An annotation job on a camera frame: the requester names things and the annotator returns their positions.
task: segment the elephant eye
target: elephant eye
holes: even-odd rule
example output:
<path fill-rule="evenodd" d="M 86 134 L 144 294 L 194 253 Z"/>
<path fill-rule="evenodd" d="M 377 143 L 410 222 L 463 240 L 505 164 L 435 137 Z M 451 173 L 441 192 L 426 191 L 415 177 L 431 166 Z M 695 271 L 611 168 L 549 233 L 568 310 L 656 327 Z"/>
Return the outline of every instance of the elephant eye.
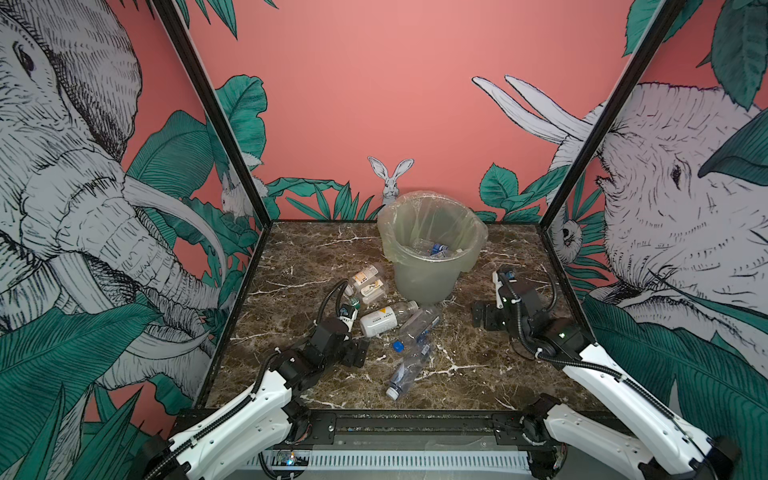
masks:
<path fill-rule="evenodd" d="M 672 168 L 671 176 L 672 176 L 672 181 L 674 182 L 675 186 L 679 190 L 680 189 L 680 165 L 675 165 Z"/>
<path fill-rule="evenodd" d="M 24 68 L 27 75 L 30 75 L 31 77 L 31 73 L 35 69 L 35 63 L 32 61 L 32 58 L 27 55 L 27 52 L 24 51 L 24 46 L 16 42 L 13 44 L 13 51 L 16 53 L 16 58 L 18 58 L 19 63 L 22 64 L 22 68 Z"/>

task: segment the rabbit face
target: rabbit face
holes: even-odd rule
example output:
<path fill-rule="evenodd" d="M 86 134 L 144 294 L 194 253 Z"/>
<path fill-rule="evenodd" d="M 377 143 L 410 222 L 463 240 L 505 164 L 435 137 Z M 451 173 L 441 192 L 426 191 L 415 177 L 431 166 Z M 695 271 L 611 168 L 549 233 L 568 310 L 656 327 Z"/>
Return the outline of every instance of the rabbit face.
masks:
<path fill-rule="evenodd" d="M 398 195 L 400 195 L 400 189 L 397 187 L 398 177 L 408 171 L 410 167 L 413 166 L 414 161 L 412 158 L 409 158 L 408 160 L 400 162 L 395 169 L 395 173 L 391 177 L 389 176 L 389 171 L 386 169 L 386 166 L 381 161 L 376 160 L 374 157 L 368 157 L 368 161 L 371 162 L 373 173 L 384 180 L 384 200 L 382 203 L 389 205 L 395 201 Z"/>

